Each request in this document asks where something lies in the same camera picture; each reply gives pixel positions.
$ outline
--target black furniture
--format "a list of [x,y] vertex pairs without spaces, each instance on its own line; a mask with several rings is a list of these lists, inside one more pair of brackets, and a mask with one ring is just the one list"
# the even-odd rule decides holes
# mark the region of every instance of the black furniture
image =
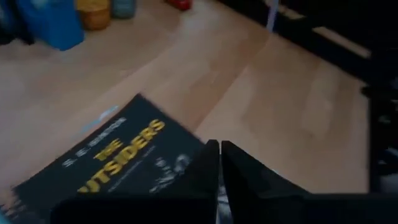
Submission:
[[[269,6],[265,0],[220,0],[245,16],[267,24]],[[370,85],[387,85],[398,71],[398,32],[395,31],[395,7],[389,1],[370,0],[280,0],[299,14],[289,19],[278,12],[274,32],[334,63]],[[363,57],[314,32],[326,27],[364,47]]]
[[398,91],[366,87],[369,98],[369,186],[398,192]]

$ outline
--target black book cover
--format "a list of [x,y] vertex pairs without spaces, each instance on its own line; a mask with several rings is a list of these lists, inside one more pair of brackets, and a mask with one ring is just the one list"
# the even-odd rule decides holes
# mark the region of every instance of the black book cover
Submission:
[[154,194],[183,174],[204,144],[141,95],[14,191],[13,223],[48,223],[50,210],[82,194]]
[[216,223],[218,142],[208,141],[184,174],[157,194],[82,194],[56,206],[51,223]]

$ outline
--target light wood flooring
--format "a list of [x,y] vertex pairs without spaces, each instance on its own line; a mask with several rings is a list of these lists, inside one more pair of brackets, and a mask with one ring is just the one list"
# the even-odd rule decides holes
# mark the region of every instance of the light wood flooring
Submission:
[[0,190],[142,92],[202,140],[229,139],[311,192],[365,192],[363,83],[215,0],[194,2],[181,13],[138,0],[134,19],[66,52],[0,47]]

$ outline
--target black object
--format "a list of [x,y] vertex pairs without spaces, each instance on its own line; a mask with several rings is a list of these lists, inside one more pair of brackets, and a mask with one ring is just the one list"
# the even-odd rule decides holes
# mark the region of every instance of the black object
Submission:
[[363,93],[369,98],[370,191],[398,192],[398,90],[369,86]]
[[0,29],[0,45],[8,44],[13,39],[21,39],[25,44],[34,44],[35,40],[30,33],[26,21],[22,18],[21,12],[18,8],[18,3],[15,0],[5,0],[3,2],[6,9],[9,10],[8,16],[12,17],[12,27],[10,30]]
[[14,40],[14,37],[8,34],[8,32],[6,32],[6,30],[4,30],[0,24],[0,45],[9,44],[12,40]]
[[[220,0],[262,25],[267,24],[269,7],[264,0]],[[372,86],[391,82],[398,71],[398,34],[392,28],[395,7],[392,1],[369,0],[281,0],[281,4],[303,14],[289,19],[277,13],[274,31],[319,57],[334,63]],[[312,29],[326,27],[366,47],[369,58],[317,34]]]
[[[120,214],[131,212],[130,217],[123,216],[124,222],[214,224],[219,168],[217,146],[214,140],[208,142],[186,173],[157,195],[118,199],[90,195],[71,200],[53,209],[52,223],[86,223],[83,220],[107,223],[122,220]],[[228,141],[221,143],[221,164],[235,224],[398,221],[396,195],[310,194]]]
[[4,213],[12,223],[48,221],[79,192],[155,194],[180,176],[204,144],[143,96],[26,182]]

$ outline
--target blue object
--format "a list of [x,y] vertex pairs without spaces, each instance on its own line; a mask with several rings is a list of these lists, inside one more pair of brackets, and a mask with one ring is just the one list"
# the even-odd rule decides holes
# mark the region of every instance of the blue object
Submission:
[[136,15],[136,0],[112,0],[112,16],[120,19],[132,18]]
[[74,0],[17,0],[18,8],[33,36],[60,50],[84,39]]
[[10,222],[2,213],[0,213],[0,224],[10,224]]

